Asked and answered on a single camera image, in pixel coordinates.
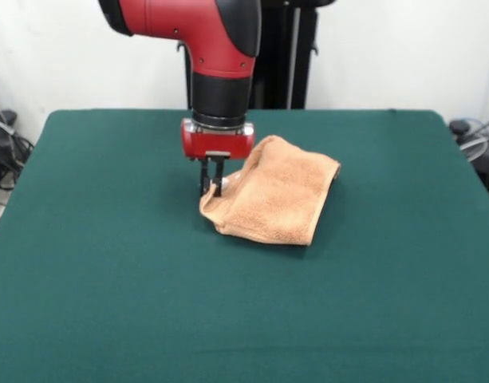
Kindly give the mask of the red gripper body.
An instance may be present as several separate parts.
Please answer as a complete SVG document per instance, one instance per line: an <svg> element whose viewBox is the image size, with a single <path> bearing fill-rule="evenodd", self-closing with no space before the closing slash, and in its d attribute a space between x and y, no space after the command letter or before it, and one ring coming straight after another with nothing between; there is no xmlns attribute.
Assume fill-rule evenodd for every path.
<svg viewBox="0 0 489 383"><path fill-rule="evenodd" d="M250 155L254 147L255 130L250 122L237 129L215 129L184 118L180 127L183 152L187 158L205 159L219 156L243 160Z"/></svg>

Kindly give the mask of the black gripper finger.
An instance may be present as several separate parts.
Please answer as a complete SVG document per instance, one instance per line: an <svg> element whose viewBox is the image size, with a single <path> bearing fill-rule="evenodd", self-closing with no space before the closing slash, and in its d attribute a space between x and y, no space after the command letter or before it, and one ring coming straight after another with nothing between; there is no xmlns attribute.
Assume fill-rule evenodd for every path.
<svg viewBox="0 0 489 383"><path fill-rule="evenodd" d="M220 197L222 195L223 186L223 170L224 170L224 158L212 158L215 163L215 176L213 178L213 184L215 185L214 197Z"/></svg>
<svg viewBox="0 0 489 383"><path fill-rule="evenodd" d="M203 196L207 193L211 186L211 178L208 175L208 164L209 160L208 159L202 159L199 161L200 162L200 182L199 182L199 191L200 195Z"/></svg>

